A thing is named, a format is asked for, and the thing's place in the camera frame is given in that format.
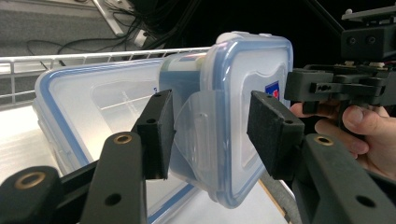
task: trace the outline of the plastic food container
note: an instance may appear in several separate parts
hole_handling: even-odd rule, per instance
[[[64,175],[98,160],[111,134],[131,131],[158,89],[162,61],[68,66],[39,77],[34,109]],[[172,214],[195,190],[172,174],[147,181],[148,221]]]
[[[290,106],[283,96],[292,62],[286,38],[241,32],[219,36],[205,55],[167,58],[160,89],[173,89],[176,99],[172,172],[213,201],[238,206],[265,170],[247,135],[250,93]]]

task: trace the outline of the white wire rack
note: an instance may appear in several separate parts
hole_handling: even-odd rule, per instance
[[[173,53],[207,51],[209,48],[154,49],[124,52],[3,57],[0,58],[0,110],[28,105],[35,99],[35,81],[53,68],[88,63],[131,61],[136,57],[161,58]]]

